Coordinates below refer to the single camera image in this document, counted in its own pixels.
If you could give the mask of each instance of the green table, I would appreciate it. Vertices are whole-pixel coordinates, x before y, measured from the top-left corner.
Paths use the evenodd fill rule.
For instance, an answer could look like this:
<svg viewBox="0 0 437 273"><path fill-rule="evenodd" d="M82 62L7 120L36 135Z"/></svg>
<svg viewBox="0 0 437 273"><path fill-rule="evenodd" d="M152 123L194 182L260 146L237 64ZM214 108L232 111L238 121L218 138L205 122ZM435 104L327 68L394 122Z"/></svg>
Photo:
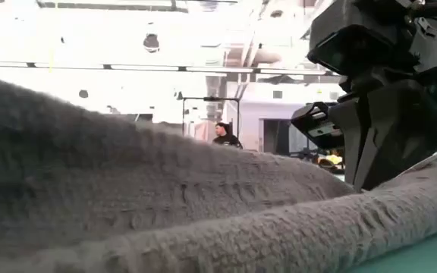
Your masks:
<svg viewBox="0 0 437 273"><path fill-rule="evenodd" d="M348 273L437 273L437 235L350 270Z"/></svg>

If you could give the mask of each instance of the folded towel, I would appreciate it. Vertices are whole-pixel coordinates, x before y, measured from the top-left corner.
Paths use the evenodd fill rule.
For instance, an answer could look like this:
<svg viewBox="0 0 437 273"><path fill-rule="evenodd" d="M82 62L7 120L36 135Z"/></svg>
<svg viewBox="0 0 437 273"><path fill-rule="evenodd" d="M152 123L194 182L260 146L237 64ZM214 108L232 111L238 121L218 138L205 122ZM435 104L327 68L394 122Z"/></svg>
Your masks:
<svg viewBox="0 0 437 273"><path fill-rule="evenodd" d="M437 233L437 162L368 193L0 82L0 272L337 272Z"/></svg>

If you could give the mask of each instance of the ceiling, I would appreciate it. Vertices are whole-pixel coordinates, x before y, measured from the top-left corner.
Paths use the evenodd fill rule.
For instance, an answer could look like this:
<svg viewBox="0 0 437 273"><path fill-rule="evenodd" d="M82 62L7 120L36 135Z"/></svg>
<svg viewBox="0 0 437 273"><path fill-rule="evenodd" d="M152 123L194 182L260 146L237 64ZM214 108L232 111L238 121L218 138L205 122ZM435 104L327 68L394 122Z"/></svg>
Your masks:
<svg viewBox="0 0 437 273"><path fill-rule="evenodd" d="M199 55L217 65L213 60L230 54L231 60L218 65L243 66L236 59L260 44L300 62L307 49L291 26L308 18L314 1L5 0L0 3L0 59L59 54L94 62L149 58L153 64L191 65ZM160 58L143 50L149 33L158 35Z"/></svg>
<svg viewBox="0 0 437 273"><path fill-rule="evenodd" d="M317 4L316 0L0 0L0 64L21 61L44 63L46 67L152 64L320 70L305 59L309 45L303 38ZM150 34L159 41L159 50L152 53L150 49L154 48L146 39ZM67 100L76 104L83 103L76 97L76 88L94 89L95 94L140 90L132 99L125 99L136 102L124 104L130 109L127 112L162 101L158 89L165 89L170 98L162 108L178 111L181 104L173 97L175 90L193 96L204 96L195 92L207 90L210 96L218 94L221 86L210 86L217 76L205 74L121 71L117 76L108 71L62 72L51 68L43 72L0 68L0 77L47 92L51 92L51 83L58 83L52 92L60 93L66 82L65 88L71 91L59 96L68 96ZM302 77L302 81L307 83L309 78ZM236 74L222 79L238 80ZM249 81L258 83L257 79L254 76ZM311 82L321 83L321 77L312 77ZM146 104L140 103L145 98ZM107 99L101 100L100 108Z"/></svg>

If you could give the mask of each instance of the man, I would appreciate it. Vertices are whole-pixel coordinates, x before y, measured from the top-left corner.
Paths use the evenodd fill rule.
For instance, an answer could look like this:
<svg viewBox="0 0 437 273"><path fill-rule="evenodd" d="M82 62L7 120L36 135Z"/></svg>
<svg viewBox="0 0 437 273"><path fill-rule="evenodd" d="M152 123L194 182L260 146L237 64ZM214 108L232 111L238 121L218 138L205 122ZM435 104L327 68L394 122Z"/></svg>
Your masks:
<svg viewBox="0 0 437 273"><path fill-rule="evenodd" d="M213 140L214 143L227 146L236 146L242 149L242 144L239 139L231 133L228 133L228 125L223 122L218 122L215 126L217 137Z"/></svg>

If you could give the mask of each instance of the white wall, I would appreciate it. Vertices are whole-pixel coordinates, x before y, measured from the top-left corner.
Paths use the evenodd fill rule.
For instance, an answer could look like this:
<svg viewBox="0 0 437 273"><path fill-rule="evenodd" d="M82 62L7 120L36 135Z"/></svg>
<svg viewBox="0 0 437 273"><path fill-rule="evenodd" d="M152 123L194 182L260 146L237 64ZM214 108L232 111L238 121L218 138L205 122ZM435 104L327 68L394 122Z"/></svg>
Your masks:
<svg viewBox="0 0 437 273"><path fill-rule="evenodd" d="M228 83L228 96L232 97L237 89L237 83ZM273 99L274 91L282 91L282 99ZM338 84L279 84L249 83L242 97L242 102L305 104L307 102L331 102L330 93L344 94Z"/></svg>
<svg viewBox="0 0 437 273"><path fill-rule="evenodd" d="M181 123L182 101L174 92L184 96L204 96L205 76L176 72L88 71L37 68L0 67L0 79L35 91L47 93L90 111L108 113L107 105L121 113L153 113L153 121ZM81 89L89 98L78 96ZM189 101L188 107L205 107L201 101Z"/></svg>
<svg viewBox="0 0 437 273"><path fill-rule="evenodd" d="M228 96L237 89L236 83L228 83ZM273 99L274 90L283 91L282 99ZM245 149L259 150L261 119L290 119L292 114L308 102L330 102L330 92L343 90L337 84L280 84L250 83L241 101L241 122L239 139ZM234 122L237 134L237 112L235 102L227 103L222 116L223 121Z"/></svg>
<svg viewBox="0 0 437 273"><path fill-rule="evenodd" d="M227 36L218 19L210 13L6 8L0 10L0 61L200 66L226 51L201 48ZM147 33L159 35L160 52L143 48Z"/></svg>
<svg viewBox="0 0 437 273"><path fill-rule="evenodd" d="M240 135L239 140L245 149L254 149L259 151L259 145L262 142L260 132L261 119L290 119L292 114L303 107L304 104L271 104L271 103L241 103L241 122L239 123ZM237 135L237 112L235 107L226 104L224 108L224 121L234 122L234 134Z"/></svg>

